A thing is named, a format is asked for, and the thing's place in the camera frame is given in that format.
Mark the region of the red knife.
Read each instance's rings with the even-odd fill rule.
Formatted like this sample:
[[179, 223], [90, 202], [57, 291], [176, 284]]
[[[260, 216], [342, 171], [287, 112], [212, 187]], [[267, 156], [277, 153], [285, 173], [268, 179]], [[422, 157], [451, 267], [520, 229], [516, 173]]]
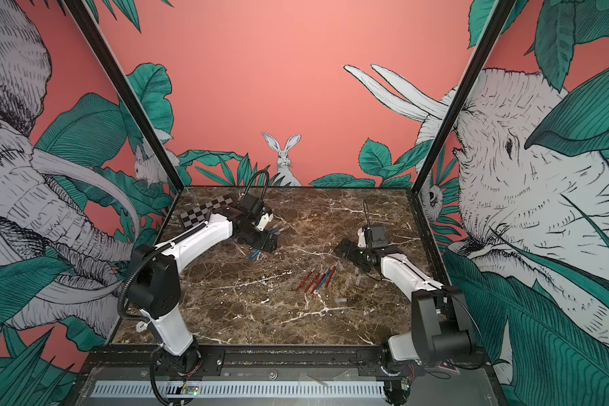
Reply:
[[305, 290], [304, 292], [305, 292], [305, 293], [308, 293], [308, 291], [309, 291], [311, 288], [313, 288], [313, 287], [314, 287], [314, 286], [317, 284], [318, 279], [319, 279], [320, 277], [321, 277], [321, 274], [320, 274], [320, 273], [316, 274], [316, 276], [314, 276], [314, 278], [313, 278], [313, 279], [312, 279], [312, 281], [309, 283], [309, 285], [307, 286], [307, 288], [306, 288], [306, 290]]
[[313, 274], [313, 272], [309, 272], [306, 277], [300, 282], [300, 284], [298, 285], [298, 287], [295, 289], [295, 291], [299, 291], [307, 282], [308, 280], [311, 278], [311, 275]]
[[[319, 284], [319, 282], [321, 282], [321, 279], [322, 279], [322, 278], [325, 276], [325, 274], [322, 274], [322, 275], [321, 275], [321, 278], [318, 280], [318, 282], [317, 282], [317, 284], [316, 284], [316, 285], [318, 285], [318, 284]], [[314, 286], [314, 287], [311, 289], [310, 294], [314, 294], [314, 292], [316, 292], [316, 287], [317, 287], [316, 285], [315, 285], [315, 286]]]
[[331, 280], [333, 279], [333, 275], [334, 275], [334, 274], [335, 274], [335, 272], [336, 272], [336, 269], [337, 269], [337, 266], [334, 266], [334, 267], [332, 268], [331, 272], [329, 272], [329, 274], [328, 274], [328, 278], [326, 279], [326, 282], [325, 282], [325, 288], [328, 288], [328, 287], [329, 287], [330, 282], [331, 282]]

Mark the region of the blue knife bottom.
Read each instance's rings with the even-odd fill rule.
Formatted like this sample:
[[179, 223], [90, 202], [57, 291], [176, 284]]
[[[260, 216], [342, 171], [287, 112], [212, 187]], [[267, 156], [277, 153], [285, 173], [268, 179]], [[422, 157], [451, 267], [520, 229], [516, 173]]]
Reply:
[[317, 285], [316, 291], [320, 290], [320, 288], [325, 284], [325, 282], [329, 279], [330, 275], [332, 274], [333, 270], [334, 270], [334, 267], [330, 268], [326, 272], [325, 276], [321, 279], [321, 282], [319, 282], [319, 284]]

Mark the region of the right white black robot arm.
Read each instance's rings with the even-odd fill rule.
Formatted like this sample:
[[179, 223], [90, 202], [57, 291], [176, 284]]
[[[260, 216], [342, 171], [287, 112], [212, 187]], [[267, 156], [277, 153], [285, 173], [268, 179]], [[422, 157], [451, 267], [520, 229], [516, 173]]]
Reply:
[[462, 290], [422, 272], [389, 241], [384, 226], [366, 225], [357, 235], [356, 242], [342, 240], [335, 255], [364, 272], [378, 272], [410, 300], [411, 331], [388, 339], [390, 359], [426, 364], [475, 353], [474, 323]]

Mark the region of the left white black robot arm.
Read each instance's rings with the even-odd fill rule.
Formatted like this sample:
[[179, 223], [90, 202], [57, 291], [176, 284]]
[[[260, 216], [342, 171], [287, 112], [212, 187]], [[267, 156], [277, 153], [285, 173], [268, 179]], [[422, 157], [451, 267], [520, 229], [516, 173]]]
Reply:
[[132, 269], [118, 301], [119, 316], [149, 325], [166, 353], [185, 355], [196, 346], [196, 340], [179, 310], [181, 272], [213, 246], [229, 239], [252, 250], [273, 252], [277, 234], [267, 229], [272, 220], [272, 209], [263, 198], [249, 192], [239, 201], [223, 196], [183, 213], [183, 233], [158, 245], [135, 249]]

